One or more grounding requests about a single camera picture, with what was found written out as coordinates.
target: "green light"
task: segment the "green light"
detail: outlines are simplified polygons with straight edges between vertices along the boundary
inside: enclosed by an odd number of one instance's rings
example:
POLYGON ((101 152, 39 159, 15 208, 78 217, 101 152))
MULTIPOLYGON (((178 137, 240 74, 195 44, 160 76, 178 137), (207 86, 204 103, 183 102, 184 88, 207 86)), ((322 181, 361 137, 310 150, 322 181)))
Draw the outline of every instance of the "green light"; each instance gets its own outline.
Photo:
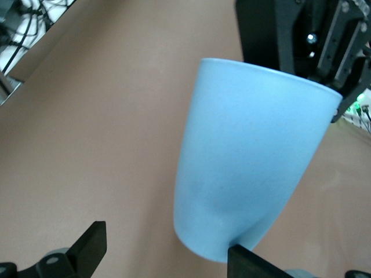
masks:
POLYGON ((365 98, 365 94, 360 94, 358 97, 357 97, 357 100, 358 101, 362 101, 363 99, 365 98))

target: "table surface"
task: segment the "table surface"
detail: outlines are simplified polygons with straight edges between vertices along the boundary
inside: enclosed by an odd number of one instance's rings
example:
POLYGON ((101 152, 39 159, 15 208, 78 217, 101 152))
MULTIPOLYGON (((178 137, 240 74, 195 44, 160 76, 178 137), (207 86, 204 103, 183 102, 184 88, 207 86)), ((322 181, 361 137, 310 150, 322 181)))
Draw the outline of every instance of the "table surface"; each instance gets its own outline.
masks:
MULTIPOLYGON (((105 220, 108 251, 93 277, 226 277, 179 242, 172 209, 199 60, 242 59, 233 2, 86 5, 0 107, 0 261, 24 269, 105 220)), ((331 125, 255 252, 322 277, 371 270, 366 135, 331 125)))

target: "cup rim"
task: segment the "cup rim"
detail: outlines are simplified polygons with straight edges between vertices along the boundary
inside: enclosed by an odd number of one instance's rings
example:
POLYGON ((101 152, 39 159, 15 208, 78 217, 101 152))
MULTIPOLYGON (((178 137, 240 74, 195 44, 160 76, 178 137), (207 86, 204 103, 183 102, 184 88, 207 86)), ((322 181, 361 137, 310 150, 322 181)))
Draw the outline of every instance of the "cup rim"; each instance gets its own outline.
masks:
POLYGON ((266 68, 266 67, 262 67, 260 65, 249 64, 249 63, 245 63, 245 62, 241 62, 241 61, 235 61, 235 60, 229 60, 229 59, 223 59, 223 58, 213 58, 213 57, 202 58, 201 62, 214 62, 214 63, 232 64, 232 65, 236 65, 236 66, 239 66, 239 67, 254 68, 254 69, 259 70, 259 71, 270 72, 272 74, 281 75, 281 76, 284 76, 284 77, 289 78, 289 79, 297 80, 299 82, 304 82, 304 83, 306 83, 310 86, 318 87, 320 89, 326 90, 327 92, 334 95, 335 97, 343 99, 343 96, 340 93, 338 93, 337 91, 335 91, 335 90, 333 90, 333 89, 331 89, 331 88, 329 88, 325 85, 319 84, 317 82, 314 82, 314 81, 311 81, 311 80, 308 80, 306 78, 302 78, 302 77, 299 77, 299 76, 296 76, 296 75, 293 75, 293 74, 289 74, 287 72, 277 71, 276 69, 266 68))

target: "light blue plastic cup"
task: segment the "light blue plastic cup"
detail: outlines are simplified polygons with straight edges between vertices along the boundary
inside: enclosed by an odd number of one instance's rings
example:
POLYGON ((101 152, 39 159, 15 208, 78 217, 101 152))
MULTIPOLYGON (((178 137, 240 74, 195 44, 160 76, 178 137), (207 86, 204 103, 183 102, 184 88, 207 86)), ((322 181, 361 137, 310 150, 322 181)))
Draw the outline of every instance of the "light blue plastic cup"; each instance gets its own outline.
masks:
POLYGON ((252 250, 292 195, 341 99, 294 75, 203 59, 176 178, 179 239, 217 262, 235 244, 252 250))

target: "screw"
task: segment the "screw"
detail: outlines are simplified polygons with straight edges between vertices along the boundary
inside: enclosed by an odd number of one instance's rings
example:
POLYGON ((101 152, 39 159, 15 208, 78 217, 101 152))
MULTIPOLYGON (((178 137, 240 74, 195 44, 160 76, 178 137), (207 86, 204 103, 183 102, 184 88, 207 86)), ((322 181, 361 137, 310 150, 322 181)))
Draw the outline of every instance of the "screw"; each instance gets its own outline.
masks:
POLYGON ((343 11, 343 13, 347 13, 349 12, 349 10, 350 10, 350 6, 347 1, 344 1, 343 3, 341 3, 341 11, 343 11))
POLYGON ((309 43, 310 45, 314 45, 315 43, 317 43, 317 41, 318 38, 316 34, 309 34, 307 36, 307 43, 309 43))
POLYGON ((363 23, 361 24, 361 32, 364 33, 364 32, 366 32, 366 31, 367 31, 367 23, 363 22, 363 23))
POLYGON ((46 264, 47 264, 47 265, 51 265, 51 264, 57 262, 58 260, 59 260, 59 259, 58 259, 57 257, 51 257, 50 259, 48 259, 48 260, 46 261, 46 264))
POLYGON ((365 6, 363 7, 363 9, 362 9, 362 12, 363 12, 363 14, 364 14, 365 16, 368 16, 369 13, 370 13, 370 6, 365 5, 365 6))

